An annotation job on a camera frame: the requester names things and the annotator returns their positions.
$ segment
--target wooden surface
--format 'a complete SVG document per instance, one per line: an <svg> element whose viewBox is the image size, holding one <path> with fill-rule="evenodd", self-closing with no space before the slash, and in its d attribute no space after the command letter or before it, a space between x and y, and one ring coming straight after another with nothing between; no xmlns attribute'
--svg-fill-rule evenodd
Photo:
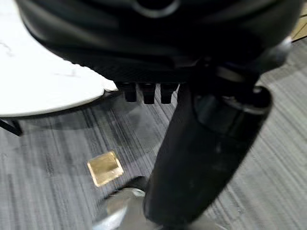
<svg viewBox="0 0 307 230"><path fill-rule="evenodd" d="M293 41L305 36L307 36L307 3L305 3L305 6L301 13L301 18L299 19L296 28L291 33Z"/></svg>

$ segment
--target floor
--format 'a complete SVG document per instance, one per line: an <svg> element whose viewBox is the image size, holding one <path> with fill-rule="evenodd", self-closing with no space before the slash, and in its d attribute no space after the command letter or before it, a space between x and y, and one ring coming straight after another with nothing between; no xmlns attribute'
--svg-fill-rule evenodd
<svg viewBox="0 0 307 230"><path fill-rule="evenodd" d="M274 109L206 211L229 230L307 229L306 60L307 39L294 43L285 66L262 77ZM21 121L20 138L0 129L0 229L91 229L100 199L150 174L175 101L143 105L117 97L68 115ZM97 188L86 161L109 150L124 175Z"/></svg>

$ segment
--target table leg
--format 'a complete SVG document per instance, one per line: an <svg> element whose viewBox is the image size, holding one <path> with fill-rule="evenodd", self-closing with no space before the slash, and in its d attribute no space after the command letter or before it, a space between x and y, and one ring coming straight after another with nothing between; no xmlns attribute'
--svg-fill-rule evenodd
<svg viewBox="0 0 307 230"><path fill-rule="evenodd" d="M21 136L23 134L23 131L20 127L19 122L16 121L16 120L11 120L9 122L11 123L11 125L0 119L0 127L4 128L5 130L7 130L7 131L9 131L9 132L11 132L11 133L13 133L17 136Z"/></svg>

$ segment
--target table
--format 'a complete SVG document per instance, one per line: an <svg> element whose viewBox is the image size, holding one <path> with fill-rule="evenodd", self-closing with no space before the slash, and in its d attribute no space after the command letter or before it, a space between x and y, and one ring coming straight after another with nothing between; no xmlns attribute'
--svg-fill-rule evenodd
<svg viewBox="0 0 307 230"><path fill-rule="evenodd" d="M67 111L117 91L114 82L42 47L25 29L13 1L6 4L0 12L0 118L14 118L13 131L17 118Z"/></svg>

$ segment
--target gray carpet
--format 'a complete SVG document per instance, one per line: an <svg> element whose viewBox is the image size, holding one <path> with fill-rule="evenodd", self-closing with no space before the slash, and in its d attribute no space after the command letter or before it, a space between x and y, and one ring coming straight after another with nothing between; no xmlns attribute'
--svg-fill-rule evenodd
<svg viewBox="0 0 307 230"><path fill-rule="evenodd" d="M262 78L274 110L231 183L206 211L227 229L307 230L307 40ZM0 130L0 229L89 230L97 202L150 174L175 108L126 103L24 120L21 138ZM86 161L115 150L124 175L96 188Z"/></svg>

